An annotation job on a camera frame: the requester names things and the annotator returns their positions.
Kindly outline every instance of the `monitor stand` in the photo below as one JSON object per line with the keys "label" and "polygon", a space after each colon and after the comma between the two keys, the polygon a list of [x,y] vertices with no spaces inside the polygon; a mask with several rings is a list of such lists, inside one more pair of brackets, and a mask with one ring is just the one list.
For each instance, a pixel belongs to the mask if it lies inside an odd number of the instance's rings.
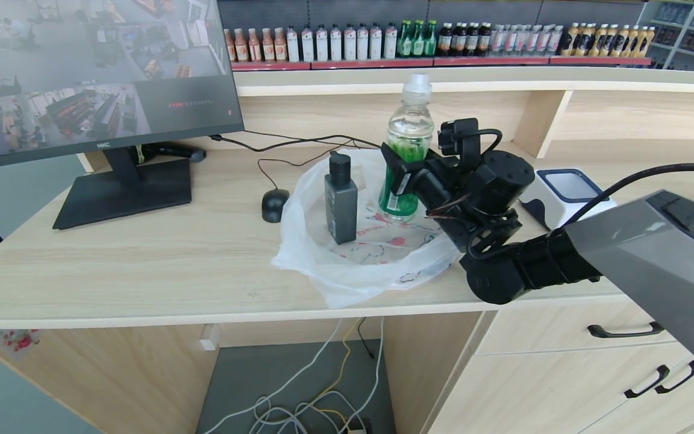
{"label": "monitor stand", "polygon": [[136,166],[126,148],[104,151],[112,171],[74,181],[54,230],[116,219],[192,201],[189,160]]}

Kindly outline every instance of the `orange bottle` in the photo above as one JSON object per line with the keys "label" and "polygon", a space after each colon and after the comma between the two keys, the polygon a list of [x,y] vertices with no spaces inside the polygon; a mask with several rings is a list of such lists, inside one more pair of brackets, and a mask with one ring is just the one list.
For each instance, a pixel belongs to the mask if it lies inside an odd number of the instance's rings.
{"label": "orange bottle", "polygon": [[242,28],[234,30],[234,47],[237,52],[237,61],[248,61],[248,43],[245,42]]}
{"label": "orange bottle", "polygon": [[268,27],[261,30],[261,47],[264,49],[264,61],[275,61],[275,41]]}
{"label": "orange bottle", "polygon": [[255,28],[248,28],[248,48],[251,52],[251,61],[262,61],[261,42],[258,41]]}
{"label": "orange bottle", "polygon": [[289,59],[286,50],[286,35],[283,34],[283,28],[278,27],[275,29],[275,60],[286,61]]}
{"label": "orange bottle", "polygon": [[229,33],[229,28],[224,28],[224,40],[227,43],[229,61],[237,61],[237,53],[234,51],[234,41],[232,40],[232,34]]}

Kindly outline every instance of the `computer mouse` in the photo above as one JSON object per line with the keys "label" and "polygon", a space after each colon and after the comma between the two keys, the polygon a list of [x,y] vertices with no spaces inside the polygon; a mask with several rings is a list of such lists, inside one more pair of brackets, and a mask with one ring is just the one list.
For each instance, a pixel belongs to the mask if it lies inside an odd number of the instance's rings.
{"label": "computer mouse", "polygon": [[283,205],[291,197],[288,190],[274,189],[264,193],[261,199],[261,217],[265,222],[279,223],[283,216]]}

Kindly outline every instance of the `black bottle cap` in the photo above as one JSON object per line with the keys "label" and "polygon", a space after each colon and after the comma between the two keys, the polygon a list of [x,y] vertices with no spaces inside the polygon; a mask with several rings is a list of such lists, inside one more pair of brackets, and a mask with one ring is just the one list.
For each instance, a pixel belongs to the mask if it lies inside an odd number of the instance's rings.
{"label": "black bottle cap", "polygon": [[331,151],[331,157],[328,158],[328,172],[331,174],[331,184],[336,187],[349,184],[350,157]]}

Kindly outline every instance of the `yellow cable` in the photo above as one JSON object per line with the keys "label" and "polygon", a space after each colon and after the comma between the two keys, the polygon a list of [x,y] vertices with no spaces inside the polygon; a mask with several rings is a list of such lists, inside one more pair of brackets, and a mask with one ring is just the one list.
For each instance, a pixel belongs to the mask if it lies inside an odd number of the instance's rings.
{"label": "yellow cable", "polygon": [[[316,396],[316,398],[315,398],[316,401],[320,397],[325,395],[326,393],[331,392],[331,390],[333,390],[333,388],[335,388],[336,385],[338,385],[339,382],[342,381],[342,374],[344,373],[345,365],[347,364],[347,358],[349,357],[350,352],[352,352],[352,350],[350,350],[349,345],[347,345],[347,338],[349,337],[350,333],[352,333],[352,331],[355,330],[355,327],[358,325],[360,320],[361,320],[360,318],[356,319],[355,324],[353,324],[352,327],[350,327],[350,329],[347,330],[347,333],[345,333],[345,337],[342,338],[342,345],[344,345],[344,347],[347,348],[347,354],[345,354],[345,357],[342,359],[342,367],[339,368],[339,376],[336,378],[336,381],[333,382],[333,384],[331,384],[329,387],[327,387],[326,390],[324,390],[323,392],[320,392],[320,395]],[[339,417],[342,418],[342,422],[344,422],[344,424],[347,425],[347,418],[345,418],[344,415],[342,415],[342,413],[340,413],[336,410],[319,409],[316,406],[312,406],[312,407],[313,407],[313,409],[320,410],[321,412],[334,413],[336,415],[339,415]]]}

